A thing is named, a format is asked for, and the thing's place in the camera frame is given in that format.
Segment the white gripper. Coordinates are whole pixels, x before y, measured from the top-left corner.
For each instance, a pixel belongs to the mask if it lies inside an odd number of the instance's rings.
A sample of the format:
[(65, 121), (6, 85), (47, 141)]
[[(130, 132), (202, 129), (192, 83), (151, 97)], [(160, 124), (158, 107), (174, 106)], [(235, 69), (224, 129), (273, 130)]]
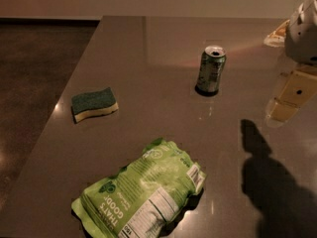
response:
[(304, 0), (291, 15), (264, 38), (269, 47), (285, 47), (288, 57), (299, 64), (282, 72), (265, 109), (269, 127), (280, 127), (317, 94), (317, 0)]

